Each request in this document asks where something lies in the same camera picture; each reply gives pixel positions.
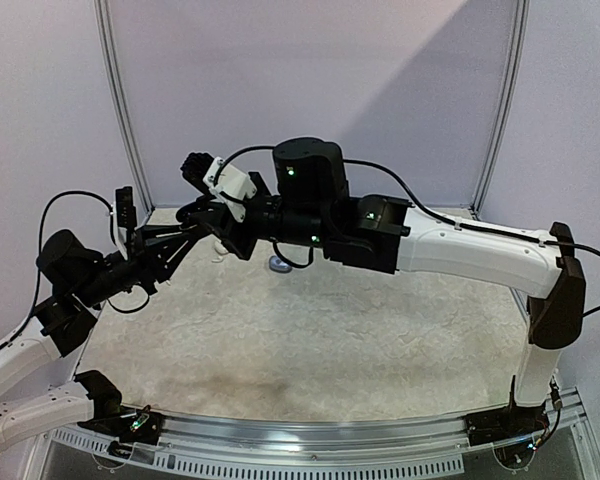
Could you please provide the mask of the purple earbud charging case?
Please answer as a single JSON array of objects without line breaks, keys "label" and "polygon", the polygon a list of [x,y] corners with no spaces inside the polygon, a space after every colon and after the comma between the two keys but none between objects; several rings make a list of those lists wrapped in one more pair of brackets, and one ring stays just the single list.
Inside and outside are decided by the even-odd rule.
[{"label": "purple earbud charging case", "polygon": [[284,262],[281,258],[276,255],[272,255],[268,260],[268,267],[272,272],[278,274],[288,274],[293,271],[293,267],[288,263]]}]

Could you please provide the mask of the black earbud case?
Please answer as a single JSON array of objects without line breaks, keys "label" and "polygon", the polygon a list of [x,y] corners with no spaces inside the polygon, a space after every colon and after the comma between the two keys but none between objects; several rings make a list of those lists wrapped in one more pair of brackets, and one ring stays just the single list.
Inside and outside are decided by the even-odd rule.
[{"label": "black earbud case", "polygon": [[196,203],[190,203],[179,208],[175,214],[176,220],[183,225],[194,225],[199,221],[199,214],[203,212]]}]

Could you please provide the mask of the white earbud case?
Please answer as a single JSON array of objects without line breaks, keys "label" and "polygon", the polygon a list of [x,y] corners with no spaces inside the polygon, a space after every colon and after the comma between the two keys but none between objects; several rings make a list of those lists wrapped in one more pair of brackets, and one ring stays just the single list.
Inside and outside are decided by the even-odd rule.
[{"label": "white earbud case", "polygon": [[229,253],[229,250],[220,241],[215,242],[214,248],[221,255],[226,255]]}]

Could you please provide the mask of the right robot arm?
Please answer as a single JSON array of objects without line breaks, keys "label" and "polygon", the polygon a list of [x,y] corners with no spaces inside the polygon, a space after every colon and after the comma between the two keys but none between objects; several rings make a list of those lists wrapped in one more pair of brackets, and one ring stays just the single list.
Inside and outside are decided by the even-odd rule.
[{"label": "right robot arm", "polygon": [[230,253],[249,259],[257,242],[306,247],[348,267],[440,273],[505,286],[527,297],[528,340],[497,427],[517,436],[549,393],[562,351],[580,336],[586,280],[568,226],[521,230],[442,214],[414,195],[354,197],[339,145],[314,137],[269,150],[277,188],[232,157],[189,154],[183,178],[199,199],[178,211]]}]

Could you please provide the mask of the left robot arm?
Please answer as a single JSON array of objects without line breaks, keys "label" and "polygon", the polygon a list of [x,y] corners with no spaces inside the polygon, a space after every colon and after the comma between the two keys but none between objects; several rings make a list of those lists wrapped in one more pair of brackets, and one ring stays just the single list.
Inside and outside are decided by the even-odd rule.
[{"label": "left robot arm", "polygon": [[54,233],[36,265],[52,294],[0,341],[0,453],[48,430],[77,424],[121,443],[157,444],[164,417],[149,408],[122,404],[122,394],[102,373],[89,370],[38,397],[4,402],[1,397],[40,367],[65,358],[88,339],[95,315],[109,298],[141,287],[147,295],[171,279],[202,227],[147,225],[132,235],[131,250],[109,255],[86,248],[68,229]]}]

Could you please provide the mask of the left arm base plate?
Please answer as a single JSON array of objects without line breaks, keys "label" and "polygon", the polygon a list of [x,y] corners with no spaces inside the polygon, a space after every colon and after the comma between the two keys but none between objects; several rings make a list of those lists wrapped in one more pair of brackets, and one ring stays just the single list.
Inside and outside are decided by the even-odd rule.
[{"label": "left arm base plate", "polygon": [[80,428],[114,437],[119,443],[157,445],[166,417],[151,409],[124,408],[120,413],[78,422]]}]

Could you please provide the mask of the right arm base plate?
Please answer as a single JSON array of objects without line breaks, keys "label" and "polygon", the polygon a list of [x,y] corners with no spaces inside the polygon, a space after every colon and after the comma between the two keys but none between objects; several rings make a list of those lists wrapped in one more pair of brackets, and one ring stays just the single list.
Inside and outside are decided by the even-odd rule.
[{"label": "right arm base plate", "polygon": [[549,427],[549,417],[540,407],[500,407],[463,416],[471,446],[523,438]]}]

